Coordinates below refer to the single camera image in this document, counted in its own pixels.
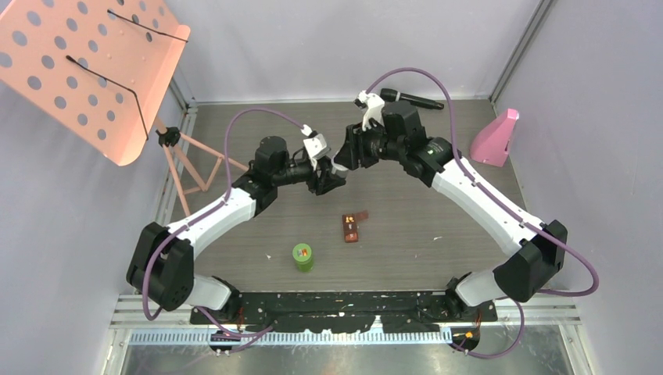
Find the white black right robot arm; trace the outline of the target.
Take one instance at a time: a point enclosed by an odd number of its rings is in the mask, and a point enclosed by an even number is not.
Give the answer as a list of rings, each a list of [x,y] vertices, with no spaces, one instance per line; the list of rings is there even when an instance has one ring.
[[[460,206],[507,255],[491,270],[469,273],[448,284],[446,310],[467,320],[478,305],[498,298],[527,302],[561,270],[568,237],[557,220],[544,223],[502,195],[483,179],[442,137],[429,137],[417,109],[390,102],[377,118],[346,127],[343,146],[334,157],[342,170],[368,168],[381,160],[398,162],[419,179]]]

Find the green black pill bottle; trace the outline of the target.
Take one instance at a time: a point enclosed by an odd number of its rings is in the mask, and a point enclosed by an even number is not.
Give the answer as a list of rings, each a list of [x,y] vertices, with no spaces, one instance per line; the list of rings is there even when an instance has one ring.
[[[299,243],[293,247],[292,257],[296,268],[300,272],[310,272],[314,267],[314,255],[312,248],[305,243]]]

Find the brown translucent pill container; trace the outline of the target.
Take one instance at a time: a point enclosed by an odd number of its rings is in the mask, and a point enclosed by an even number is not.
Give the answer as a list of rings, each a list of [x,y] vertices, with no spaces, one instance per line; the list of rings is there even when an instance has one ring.
[[[367,220],[367,210],[347,213],[342,215],[342,232],[345,243],[356,243],[359,241],[359,223]]]

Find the white capped pill bottle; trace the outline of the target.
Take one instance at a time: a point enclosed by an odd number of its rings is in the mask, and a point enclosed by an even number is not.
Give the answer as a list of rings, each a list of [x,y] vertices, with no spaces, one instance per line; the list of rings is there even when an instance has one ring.
[[[349,169],[333,159],[331,161],[331,172],[337,177],[346,179],[347,175],[349,174]]]

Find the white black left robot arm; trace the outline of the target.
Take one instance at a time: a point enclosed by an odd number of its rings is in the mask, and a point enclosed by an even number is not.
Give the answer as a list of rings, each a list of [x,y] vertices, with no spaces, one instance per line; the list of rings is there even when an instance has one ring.
[[[323,195],[345,184],[349,170],[328,156],[322,135],[303,143],[303,157],[296,159],[283,138],[264,138],[248,170],[219,199],[167,227],[156,222],[145,226],[127,282],[162,310],[202,306],[219,322],[233,322],[240,311],[235,289],[217,277],[195,274],[195,259],[230,229],[263,212],[280,186],[305,183],[312,193]]]

